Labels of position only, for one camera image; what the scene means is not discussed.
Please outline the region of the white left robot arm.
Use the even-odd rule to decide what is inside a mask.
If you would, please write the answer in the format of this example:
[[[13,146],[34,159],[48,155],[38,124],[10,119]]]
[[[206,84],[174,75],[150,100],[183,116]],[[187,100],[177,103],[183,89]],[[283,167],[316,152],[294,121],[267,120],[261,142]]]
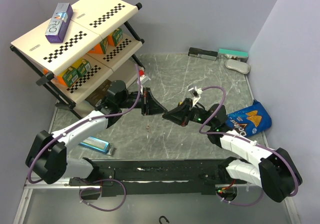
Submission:
[[[31,174],[41,181],[53,184],[60,178],[80,178],[87,185],[95,184],[100,176],[99,166],[88,158],[68,158],[68,153],[85,139],[115,124],[125,109],[141,109],[144,116],[163,114],[167,109],[152,95],[150,88],[140,86],[129,92],[122,80],[113,81],[95,109],[74,124],[48,133],[39,132],[25,160],[29,168],[27,179],[34,183]]]

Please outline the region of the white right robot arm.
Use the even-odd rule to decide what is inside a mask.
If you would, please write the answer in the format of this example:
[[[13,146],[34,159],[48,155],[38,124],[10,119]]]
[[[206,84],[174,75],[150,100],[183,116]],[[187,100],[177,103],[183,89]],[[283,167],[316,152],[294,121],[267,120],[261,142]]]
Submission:
[[[289,153],[259,145],[227,126],[224,105],[214,104],[210,109],[192,105],[186,98],[178,106],[162,115],[165,120],[185,127],[195,122],[208,126],[207,137],[212,144],[228,150],[239,158],[227,158],[219,165],[218,177],[223,183],[241,180],[262,188],[273,201],[280,203],[297,194],[303,179]]]

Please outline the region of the small silver keys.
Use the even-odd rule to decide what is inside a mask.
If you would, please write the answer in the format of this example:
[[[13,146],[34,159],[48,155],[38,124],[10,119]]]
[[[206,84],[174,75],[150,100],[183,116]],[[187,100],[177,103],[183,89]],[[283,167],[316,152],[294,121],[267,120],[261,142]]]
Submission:
[[[147,131],[146,138],[148,139],[151,131],[151,127],[149,125],[146,127],[146,131]]]

